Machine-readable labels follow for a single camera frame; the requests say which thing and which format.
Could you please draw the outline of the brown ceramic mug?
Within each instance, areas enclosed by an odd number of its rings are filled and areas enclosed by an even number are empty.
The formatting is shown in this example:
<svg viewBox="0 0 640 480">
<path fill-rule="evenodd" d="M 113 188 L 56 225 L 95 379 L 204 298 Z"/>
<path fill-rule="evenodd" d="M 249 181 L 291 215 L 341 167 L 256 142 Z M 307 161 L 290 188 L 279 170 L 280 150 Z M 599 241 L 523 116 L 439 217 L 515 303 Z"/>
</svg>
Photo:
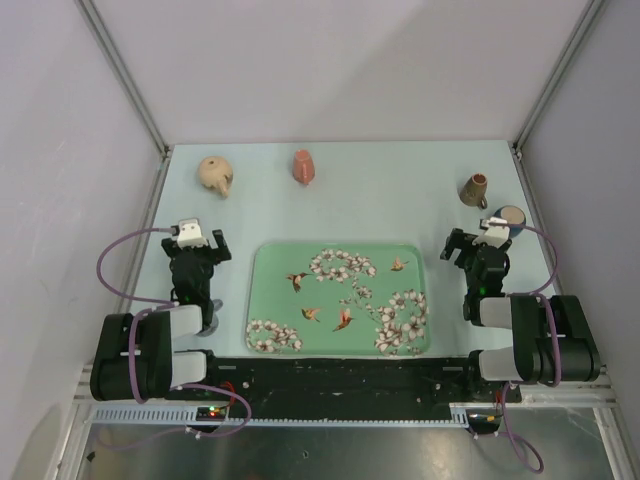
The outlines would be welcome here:
<svg viewBox="0 0 640 480">
<path fill-rule="evenodd" d="M 460 190 L 459 198 L 466 206 L 486 210 L 488 206 L 486 198 L 487 188 L 487 177 L 482 173 L 475 173 L 466 181 Z"/>
</svg>

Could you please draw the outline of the dark blue ceramic mug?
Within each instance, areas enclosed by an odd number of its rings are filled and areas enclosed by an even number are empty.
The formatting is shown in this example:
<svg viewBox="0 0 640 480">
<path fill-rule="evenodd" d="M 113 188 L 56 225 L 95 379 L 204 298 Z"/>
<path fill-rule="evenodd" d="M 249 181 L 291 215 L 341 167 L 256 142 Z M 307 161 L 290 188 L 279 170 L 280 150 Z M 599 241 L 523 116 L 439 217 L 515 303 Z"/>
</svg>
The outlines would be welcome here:
<svg viewBox="0 0 640 480">
<path fill-rule="evenodd" d="M 509 238 L 516 238 L 522 231 L 522 226 L 526 224 L 525 212 L 517 206 L 505 205 L 494 212 L 494 216 L 505 220 L 511 224 L 509 228 Z"/>
</svg>

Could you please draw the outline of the beige round ceramic mug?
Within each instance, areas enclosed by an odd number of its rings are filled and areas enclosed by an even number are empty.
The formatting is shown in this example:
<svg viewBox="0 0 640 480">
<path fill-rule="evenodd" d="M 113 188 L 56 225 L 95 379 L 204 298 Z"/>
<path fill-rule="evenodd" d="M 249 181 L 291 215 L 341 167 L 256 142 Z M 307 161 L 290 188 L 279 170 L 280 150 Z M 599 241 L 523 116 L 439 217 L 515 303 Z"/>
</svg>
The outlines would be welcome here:
<svg viewBox="0 0 640 480">
<path fill-rule="evenodd" d="M 204 158 L 198 167 L 197 175 L 200 183 L 208 189 L 215 190 L 223 198 L 228 198 L 234 179 L 231 164 L 221 156 Z"/>
</svg>

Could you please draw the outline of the salmon pink ceramic cup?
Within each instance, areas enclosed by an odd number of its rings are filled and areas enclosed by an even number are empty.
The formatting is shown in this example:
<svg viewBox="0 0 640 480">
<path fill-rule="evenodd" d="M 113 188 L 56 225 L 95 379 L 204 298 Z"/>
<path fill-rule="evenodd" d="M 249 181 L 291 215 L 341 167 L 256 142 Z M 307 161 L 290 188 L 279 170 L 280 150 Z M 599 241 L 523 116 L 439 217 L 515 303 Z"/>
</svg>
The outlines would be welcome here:
<svg viewBox="0 0 640 480">
<path fill-rule="evenodd" d="M 315 165 L 310 152 L 299 149 L 293 158 L 292 174 L 301 185 L 308 186 L 315 178 Z"/>
</svg>

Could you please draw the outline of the pale pink ceramic mug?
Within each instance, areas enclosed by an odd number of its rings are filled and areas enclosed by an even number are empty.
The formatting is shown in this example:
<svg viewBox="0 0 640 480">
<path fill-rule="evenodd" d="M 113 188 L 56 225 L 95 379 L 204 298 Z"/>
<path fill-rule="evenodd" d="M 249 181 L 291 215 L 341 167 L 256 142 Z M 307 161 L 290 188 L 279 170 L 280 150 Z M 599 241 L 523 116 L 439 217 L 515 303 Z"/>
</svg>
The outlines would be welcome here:
<svg viewBox="0 0 640 480">
<path fill-rule="evenodd" d="M 202 310 L 203 329 L 199 336 L 207 337 L 212 335 L 219 326 L 217 312 L 223 307 L 220 299 L 210 299 L 206 307 Z"/>
</svg>

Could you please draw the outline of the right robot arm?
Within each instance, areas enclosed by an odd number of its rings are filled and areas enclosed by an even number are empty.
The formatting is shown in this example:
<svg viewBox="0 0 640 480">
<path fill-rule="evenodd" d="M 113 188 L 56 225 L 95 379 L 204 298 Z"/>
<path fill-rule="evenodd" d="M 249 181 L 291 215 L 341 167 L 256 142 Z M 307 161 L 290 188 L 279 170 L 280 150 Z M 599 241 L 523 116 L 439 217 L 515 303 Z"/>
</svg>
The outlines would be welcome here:
<svg viewBox="0 0 640 480">
<path fill-rule="evenodd" d="M 510 270 L 507 234 L 475 235 L 454 228 L 440 258 L 454 261 L 465 275 L 464 319 L 478 328 L 507 331 L 512 345 L 476 350 L 469 354 L 473 369 L 462 376 L 464 393 L 486 400 L 498 382 L 593 382 L 601 372 L 601 359 L 582 305 L 574 295 L 505 293 L 503 280 Z"/>
</svg>

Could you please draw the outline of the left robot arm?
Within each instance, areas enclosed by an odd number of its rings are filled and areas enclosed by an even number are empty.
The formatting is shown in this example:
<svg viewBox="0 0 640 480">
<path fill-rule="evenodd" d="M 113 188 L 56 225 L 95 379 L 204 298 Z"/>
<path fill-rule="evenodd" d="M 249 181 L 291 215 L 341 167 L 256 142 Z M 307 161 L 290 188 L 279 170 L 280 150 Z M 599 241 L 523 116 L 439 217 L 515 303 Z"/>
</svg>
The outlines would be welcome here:
<svg viewBox="0 0 640 480">
<path fill-rule="evenodd" d="M 169 259 L 170 298 L 151 299 L 121 292 L 102 274 L 106 254 L 124 241 L 140 235 L 128 234 L 100 254 L 96 274 L 100 283 L 123 299 L 151 303 L 138 314 L 105 317 L 94 356 L 90 391 L 98 401 L 163 398 L 184 383 L 201 399 L 214 397 L 221 389 L 220 372 L 207 365 L 205 351 L 176 352 L 173 339 L 185 335 L 212 334 L 219 325 L 222 302 L 211 296 L 215 267 L 232 259 L 222 230 L 208 240 L 199 225 L 190 220 L 170 228 L 146 228 L 146 233 L 167 233 L 161 241 Z"/>
</svg>

